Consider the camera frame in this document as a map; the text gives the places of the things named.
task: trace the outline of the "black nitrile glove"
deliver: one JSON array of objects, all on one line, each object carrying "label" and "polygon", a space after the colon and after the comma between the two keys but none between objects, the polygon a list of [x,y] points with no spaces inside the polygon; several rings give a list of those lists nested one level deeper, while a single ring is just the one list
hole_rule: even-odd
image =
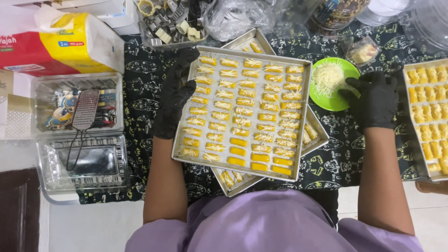
[{"label": "black nitrile glove", "polygon": [[160,105],[155,115],[152,131],[154,136],[162,139],[172,139],[174,137],[177,124],[182,117],[182,109],[196,90],[194,80],[190,80],[185,86],[182,86],[181,74],[185,67],[189,66],[198,57],[199,51],[197,49],[185,50],[168,71],[167,78],[162,83]]},{"label": "black nitrile glove", "polygon": [[358,99],[350,90],[338,91],[349,103],[359,132],[363,133],[368,127],[393,129],[393,117],[398,106],[396,78],[386,78],[384,72],[371,72],[361,75],[359,79],[347,78],[345,82],[361,94]]}]

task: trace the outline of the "green plate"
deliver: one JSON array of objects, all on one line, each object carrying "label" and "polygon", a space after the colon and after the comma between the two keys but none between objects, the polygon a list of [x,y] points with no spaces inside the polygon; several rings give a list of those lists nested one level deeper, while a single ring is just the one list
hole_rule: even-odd
[{"label": "green plate", "polygon": [[[327,62],[339,64],[342,70],[344,71],[344,78],[348,77],[358,78],[360,76],[358,69],[356,69],[356,67],[352,65],[352,63],[336,57],[330,57],[319,60],[318,62],[316,62],[316,64],[313,65],[313,70],[318,65]],[[316,103],[319,107],[330,111],[341,111],[344,109],[348,109],[350,107],[349,104],[347,103],[346,100],[344,100],[344,98],[342,98],[338,94],[337,91],[338,89],[336,89],[334,93],[332,93],[332,96],[328,98],[318,94],[314,89],[313,83],[311,83],[310,85],[310,97],[313,100],[313,102]]]}]

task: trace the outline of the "purple shirt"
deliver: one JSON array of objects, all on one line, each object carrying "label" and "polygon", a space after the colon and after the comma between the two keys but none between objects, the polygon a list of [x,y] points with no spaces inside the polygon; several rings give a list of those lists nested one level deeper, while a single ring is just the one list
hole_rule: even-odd
[{"label": "purple shirt", "polygon": [[126,252],[422,252],[415,236],[351,218],[330,226],[323,208],[300,191],[258,191],[234,199],[201,199],[187,223],[157,220],[131,236]]}]

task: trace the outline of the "metal grater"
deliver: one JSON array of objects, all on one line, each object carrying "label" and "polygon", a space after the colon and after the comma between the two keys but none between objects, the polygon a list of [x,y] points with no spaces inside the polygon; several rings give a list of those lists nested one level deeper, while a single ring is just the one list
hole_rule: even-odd
[{"label": "metal grater", "polygon": [[92,127],[98,106],[99,90],[81,91],[78,95],[72,127],[77,130],[87,130]]}]

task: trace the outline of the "cheese grater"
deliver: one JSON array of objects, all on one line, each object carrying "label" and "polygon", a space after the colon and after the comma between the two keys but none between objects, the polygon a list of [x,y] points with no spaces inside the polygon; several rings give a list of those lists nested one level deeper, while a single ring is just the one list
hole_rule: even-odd
[{"label": "cheese grater", "polygon": [[[89,89],[81,91],[78,95],[78,100],[76,102],[76,107],[72,118],[72,128],[76,129],[76,135],[70,144],[69,154],[67,156],[67,163],[65,165],[67,171],[71,171],[76,167],[76,163],[78,162],[79,154],[81,153],[82,148],[82,142],[83,142],[82,134],[87,129],[92,127],[93,122],[95,120],[96,108],[98,107],[99,92],[100,91],[98,89]],[[81,145],[79,146],[75,164],[73,165],[73,168],[69,169],[70,153],[72,151],[73,142],[78,137],[79,132],[81,132],[80,136]]]}]

